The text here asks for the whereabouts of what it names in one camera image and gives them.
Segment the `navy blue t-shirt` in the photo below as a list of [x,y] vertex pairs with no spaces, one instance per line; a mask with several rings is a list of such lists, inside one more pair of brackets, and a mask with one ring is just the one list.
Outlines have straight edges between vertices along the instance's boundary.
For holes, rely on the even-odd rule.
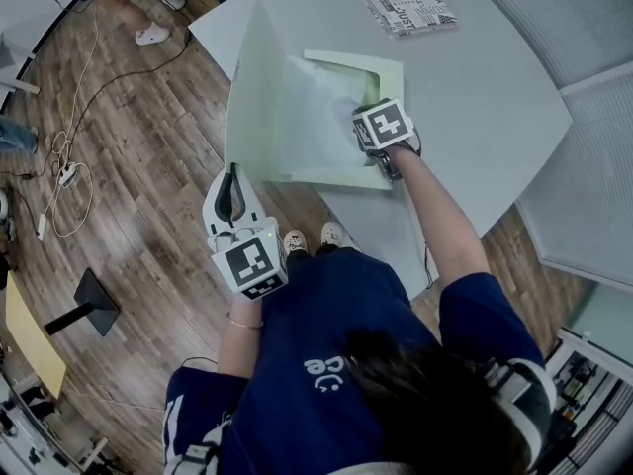
[[[400,345],[437,343],[387,264],[350,248],[298,262],[264,299],[250,380],[180,368],[167,390],[166,460],[227,415],[224,474],[324,474],[383,456],[383,435],[341,356],[351,331],[383,331]],[[544,366],[525,325],[490,274],[466,276],[440,299],[443,346],[469,360],[523,358]]]

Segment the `white logo on shirt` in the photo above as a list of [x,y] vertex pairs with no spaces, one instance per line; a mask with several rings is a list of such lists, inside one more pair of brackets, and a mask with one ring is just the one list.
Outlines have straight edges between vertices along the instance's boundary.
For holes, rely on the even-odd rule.
[[345,361],[340,355],[332,357],[326,361],[320,359],[310,359],[304,362],[304,366],[311,375],[323,375],[326,371],[330,374],[320,376],[315,381],[315,389],[321,392],[337,391],[343,385],[343,379],[338,375],[331,373],[339,373],[345,367]]

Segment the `open cardboard box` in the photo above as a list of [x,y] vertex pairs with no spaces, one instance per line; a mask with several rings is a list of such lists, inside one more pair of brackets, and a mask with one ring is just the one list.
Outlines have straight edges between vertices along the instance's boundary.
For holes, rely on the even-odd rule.
[[230,90],[225,161],[251,180],[390,190],[352,125],[354,109],[384,98],[404,102],[401,63],[321,50],[289,56],[257,2]]

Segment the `dark hair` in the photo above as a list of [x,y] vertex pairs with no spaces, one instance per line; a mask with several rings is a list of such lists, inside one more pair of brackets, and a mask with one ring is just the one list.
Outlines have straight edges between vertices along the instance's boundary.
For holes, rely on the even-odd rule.
[[440,347],[411,352],[353,332],[345,356],[385,432],[389,461],[424,475],[523,475],[529,449],[483,377]]

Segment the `bracelet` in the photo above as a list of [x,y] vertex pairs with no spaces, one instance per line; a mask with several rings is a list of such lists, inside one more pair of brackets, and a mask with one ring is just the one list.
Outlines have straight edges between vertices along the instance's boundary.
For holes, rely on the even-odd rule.
[[234,319],[230,317],[230,312],[226,312],[226,318],[228,319],[229,322],[231,322],[232,324],[235,324],[239,328],[260,330],[261,328],[264,327],[263,321],[259,321],[259,326],[247,326],[246,324],[241,324],[240,322],[235,321]]

